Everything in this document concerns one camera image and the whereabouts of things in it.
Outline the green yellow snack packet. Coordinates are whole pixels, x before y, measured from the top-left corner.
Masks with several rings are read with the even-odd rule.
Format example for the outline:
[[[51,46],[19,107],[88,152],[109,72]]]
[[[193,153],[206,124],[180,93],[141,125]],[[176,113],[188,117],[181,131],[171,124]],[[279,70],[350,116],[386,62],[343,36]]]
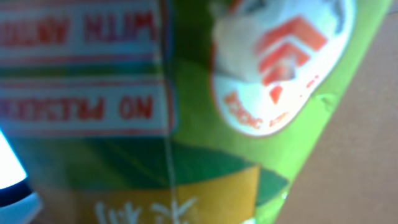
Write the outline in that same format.
[[[56,223],[272,223],[389,1],[1,2],[1,131]]]

